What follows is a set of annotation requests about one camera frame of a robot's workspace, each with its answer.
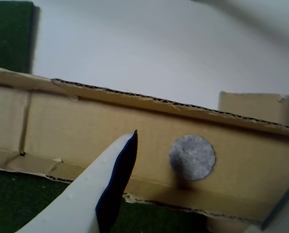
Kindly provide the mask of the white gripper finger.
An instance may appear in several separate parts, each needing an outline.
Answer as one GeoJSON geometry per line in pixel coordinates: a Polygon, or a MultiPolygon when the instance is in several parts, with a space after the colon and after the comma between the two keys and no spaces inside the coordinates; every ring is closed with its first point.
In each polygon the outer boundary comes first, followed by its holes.
{"type": "Polygon", "coordinates": [[[289,190],[261,226],[263,233],[289,233],[289,190]]]}

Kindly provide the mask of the white gripper finger with black pad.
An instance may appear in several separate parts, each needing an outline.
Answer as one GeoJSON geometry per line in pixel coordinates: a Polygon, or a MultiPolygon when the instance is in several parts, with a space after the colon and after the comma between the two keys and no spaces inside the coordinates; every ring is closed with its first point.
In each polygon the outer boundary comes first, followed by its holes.
{"type": "Polygon", "coordinates": [[[137,155],[137,132],[113,142],[20,233],[108,233],[137,155]]]}

